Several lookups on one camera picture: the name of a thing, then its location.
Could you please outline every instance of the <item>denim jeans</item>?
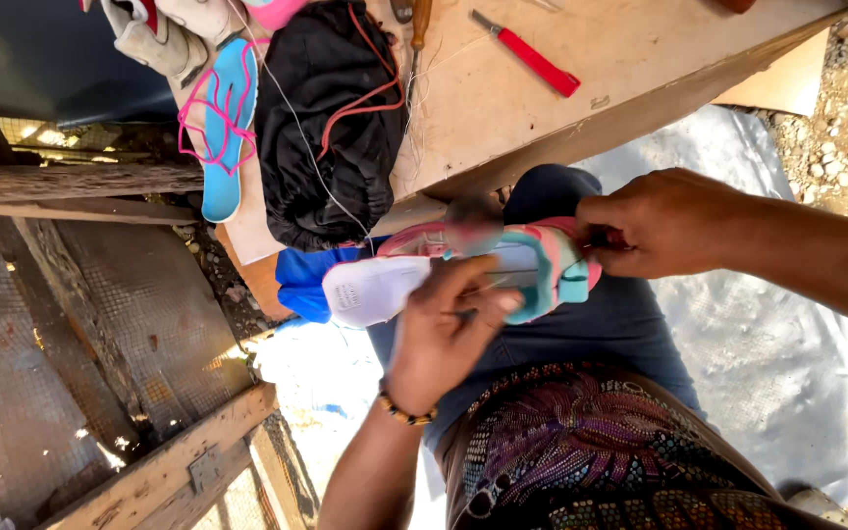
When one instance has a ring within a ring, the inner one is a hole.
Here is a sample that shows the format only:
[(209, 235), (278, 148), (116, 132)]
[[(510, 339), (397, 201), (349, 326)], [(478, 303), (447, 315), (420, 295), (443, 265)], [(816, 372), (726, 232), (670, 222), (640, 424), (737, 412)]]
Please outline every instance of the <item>denim jeans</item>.
[[(594, 175), (557, 164), (532, 168), (519, 179), (503, 208), (506, 224), (574, 216), (583, 197), (601, 194)], [(398, 318), (369, 327), (375, 354), (387, 371)], [(649, 377), (700, 412), (692, 379), (679, 357), (666, 319), (646, 280), (601, 275), (583, 304), (561, 304), (539, 319), (507, 325), (486, 348), (466, 380), (437, 405), (424, 430), (434, 451), (448, 428), (493, 381), (521, 365), (597, 360)]]

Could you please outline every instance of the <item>red utility knife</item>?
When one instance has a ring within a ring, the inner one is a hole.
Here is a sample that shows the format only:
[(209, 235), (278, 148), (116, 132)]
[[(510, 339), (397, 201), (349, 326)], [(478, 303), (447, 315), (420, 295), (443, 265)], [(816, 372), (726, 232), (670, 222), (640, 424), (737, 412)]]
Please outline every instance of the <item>red utility knife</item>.
[(473, 9), (470, 13), (473, 20), (477, 21), (481, 26), (489, 30), (490, 33), (512, 50), (515, 56), (522, 59), (529, 68), (532, 68), (536, 74), (545, 79), (551, 88), (558, 90), (559, 94), (564, 97), (571, 97), (575, 90), (582, 85), (582, 82), (564, 70), (559, 70), (554, 64), (548, 62), (542, 54), (536, 52), (525, 41), (519, 39), (519, 36), (512, 33), (509, 29), (503, 26), (493, 24), (488, 18), (479, 14), (479, 11)]

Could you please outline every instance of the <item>white shoe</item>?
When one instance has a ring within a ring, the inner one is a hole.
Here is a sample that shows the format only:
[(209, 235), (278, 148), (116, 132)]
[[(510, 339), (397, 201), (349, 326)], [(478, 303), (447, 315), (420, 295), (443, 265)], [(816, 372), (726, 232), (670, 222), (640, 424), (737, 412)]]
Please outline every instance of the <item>white shoe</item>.
[(177, 25), (153, 0), (101, 0), (117, 40), (114, 47), (184, 88), (208, 60), (205, 42)]
[(238, 0), (157, 0), (157, 5), (180, 26), (214, 42), (217, 50), (240, 35), (248, 19)]

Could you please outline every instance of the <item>turquoise shoe part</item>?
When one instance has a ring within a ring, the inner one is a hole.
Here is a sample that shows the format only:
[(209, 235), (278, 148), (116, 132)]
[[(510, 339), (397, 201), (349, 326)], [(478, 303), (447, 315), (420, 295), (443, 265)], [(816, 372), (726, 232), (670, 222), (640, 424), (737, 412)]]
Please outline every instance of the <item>turquoise shoe part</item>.
[(525, 299), (524, 304), (517, 311), (506, 317), (506, 323), (524, 323), (531, 319), (537, 319), (548, 313), (552, 307), (551, 285), (551, 260), (546, 256), (542, 242), (538, 239), (521, 232), (503, 232), (502, 242), (519, 243), (535, 250), (538, 259), (538, 271), (534, 287), (526, 287), (519, 290)]
[[(224, 110), (228, 116), (238, 118), (237, 126), (242, 129), (250, 126), (254, 104), (257, 101), (257, 61), (253, 49), (248, 50), (246, 56), (242, 54), (246, 45), (247, 42), (242, 39), (235, 39), (221, 50), (212, 67), (219, 81), (217, 99), (215, 79), (208, 81), (207, 93), (208, 101)], [(245, 68), (249, 78), (244, 74)], [(251, 79), (251, 87), (245, 95), (248, 79)], [(231, 170), (238, 165), (243, 139), (230, 129), (225, 136), (224, 120), (211, 108), (206, 108), (205, 135), (211, 148), (211, 153), (206, 153), (206, 156), (215, 159), (223, 149), (224, 157), (221, 163), (224, 167)], [(240, 169), (235, 170), (233, 175), (228, 175), (221, 164), (204, 166), (205, 193), (202, 199), (202, 216), (211, 223), (224, 223), (234, 216), (241, 204)]]
[(587, 302), (587, 260), (582, 259), (561, 273), (561, 278), (558, 280), (558, 299), (561, 302)]

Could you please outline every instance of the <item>hand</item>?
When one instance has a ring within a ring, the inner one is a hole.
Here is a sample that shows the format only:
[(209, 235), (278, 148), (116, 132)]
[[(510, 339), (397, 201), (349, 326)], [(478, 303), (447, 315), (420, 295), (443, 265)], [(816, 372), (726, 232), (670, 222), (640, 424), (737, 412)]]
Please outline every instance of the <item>hand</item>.
[[(485, 276), (496, 259), (477, 256), (438, 263), (411, 293), (397, 324), (391, 370), (392, 402), (408, 414), (427, 414), (466, 379), (503, 319), (522, 305), (518, 291), (489, 289)], [(468, 318), (459, 312), (475, 309)]]
[(727, 267), (761, 199), (684, 169), (655, 171), (606, 197), (578, 203), (579, 244), (592, 224), (623, 231), (629, 248), (587, 247), (614, 276), (660, 278)]

